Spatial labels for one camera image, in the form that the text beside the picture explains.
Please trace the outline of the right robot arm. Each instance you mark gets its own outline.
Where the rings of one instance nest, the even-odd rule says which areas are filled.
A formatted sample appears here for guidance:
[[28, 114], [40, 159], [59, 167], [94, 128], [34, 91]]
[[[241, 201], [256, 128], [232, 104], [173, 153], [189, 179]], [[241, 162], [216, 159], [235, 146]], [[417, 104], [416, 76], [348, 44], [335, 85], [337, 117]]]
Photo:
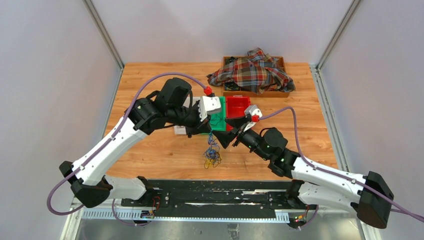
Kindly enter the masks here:
[[241, 118], [230, 119], [231, 131], [214, 130], [212, 134], [227, 148], [238, 144], [268, 161], [268, 168], [279, 177], [292, 180], [286, 192], [286, 203], [294, 209], [301, 205], [337, 208], [356, 214], [367, 225], [385, 229], [388, 225], [394, 194], [377, 172], [363, 175], [338, 170], [288, 149], [288, 140], [275, 127], [260, 133], [244, 130]]

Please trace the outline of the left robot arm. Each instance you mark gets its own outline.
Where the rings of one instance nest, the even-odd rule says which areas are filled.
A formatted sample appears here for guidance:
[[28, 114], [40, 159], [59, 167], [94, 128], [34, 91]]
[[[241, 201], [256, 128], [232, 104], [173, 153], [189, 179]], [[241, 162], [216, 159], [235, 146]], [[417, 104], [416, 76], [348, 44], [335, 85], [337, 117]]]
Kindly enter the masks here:
[[192, 86], [174, 77], [161, 90], [135, 98], [95, 147], [77, 161], [60, 165], [74, 196], [87, 208], [109, 199], [131, 199], [142, 207], [149, 206], [153, 189], [144, 177], [121, 178], [106, 173], [124, 153], [156, 130], [183, 126], [188, 137], [209, 133], [210, 116], [220, 112], [221, 102], [210, 87], [203, 91], [205, 95], [194, 101]]

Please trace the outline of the green plastic bin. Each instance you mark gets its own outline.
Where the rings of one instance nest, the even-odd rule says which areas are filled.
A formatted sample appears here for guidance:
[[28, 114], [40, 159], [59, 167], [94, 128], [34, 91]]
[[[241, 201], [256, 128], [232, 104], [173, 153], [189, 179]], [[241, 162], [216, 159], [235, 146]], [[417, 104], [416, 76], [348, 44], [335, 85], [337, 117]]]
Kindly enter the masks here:
[[212, 114], [209, 123], [212, 130], [226, 131], [226, 100], [224, 96], [220, 96], [219, 100], [221, 104], [221, 111], [219, 113]]

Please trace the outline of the white plastic bin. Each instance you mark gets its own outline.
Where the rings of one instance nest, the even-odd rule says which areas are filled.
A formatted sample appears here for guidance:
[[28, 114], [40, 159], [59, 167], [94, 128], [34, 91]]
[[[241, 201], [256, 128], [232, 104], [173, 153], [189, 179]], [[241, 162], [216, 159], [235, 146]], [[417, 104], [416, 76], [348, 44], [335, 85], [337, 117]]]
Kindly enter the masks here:
[[[199, 101], [200, 99], [201, 98], [199, 96], [194, 96], [192, 98], [191, 106], [195, 106], [197, 104], [197, 101]], [[183, 106], [188, 108], [189, 105], [190, 105], [190, 97], [188, 96], [186, 98], [186, 100], [184, 101]], [[173, 129], [174, 129], [174, 133], [176, 135], [185, 135], [186, 134], [186, 127], [185, 126], [177, 125], [177, 126], [174, 126]]]

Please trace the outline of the red plastic bin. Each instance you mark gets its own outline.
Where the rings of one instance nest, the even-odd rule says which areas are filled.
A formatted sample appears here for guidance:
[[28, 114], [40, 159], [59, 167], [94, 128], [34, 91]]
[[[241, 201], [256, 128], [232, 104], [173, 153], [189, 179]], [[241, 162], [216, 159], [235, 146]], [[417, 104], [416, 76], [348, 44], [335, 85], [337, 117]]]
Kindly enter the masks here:
[[251, 105], [251, 100], [248, 96], [236, 95], [225, 97], [226, 118], [233, 119], [243, 117], [244, 111]]

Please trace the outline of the plaid shirt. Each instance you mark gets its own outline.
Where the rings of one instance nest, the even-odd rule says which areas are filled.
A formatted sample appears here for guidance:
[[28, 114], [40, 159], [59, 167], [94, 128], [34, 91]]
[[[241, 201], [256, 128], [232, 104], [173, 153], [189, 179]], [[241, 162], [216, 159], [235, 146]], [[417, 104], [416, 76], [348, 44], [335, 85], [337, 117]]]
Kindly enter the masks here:
[[221, 68], [207, 75], [211, 86], [233, 83], [240, 89], [263, 94], [264, 92], [293, 92], [293, 79], [282, 69], [277, 57], [257, 47], [246, 56], [231, 56]]

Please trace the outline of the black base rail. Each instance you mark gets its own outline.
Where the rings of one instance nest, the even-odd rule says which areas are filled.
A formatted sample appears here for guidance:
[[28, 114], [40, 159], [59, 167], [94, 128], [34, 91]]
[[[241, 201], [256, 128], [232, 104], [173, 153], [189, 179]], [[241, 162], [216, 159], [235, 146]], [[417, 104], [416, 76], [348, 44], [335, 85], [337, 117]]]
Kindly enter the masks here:
[[272, 219], [276, 211], [312, 214], [315, 205], [288, 199], [290, 181], [149, 180], [140, 200], [122, 199], [123, 207], [154, 210], [157, 217], [194, 219]]

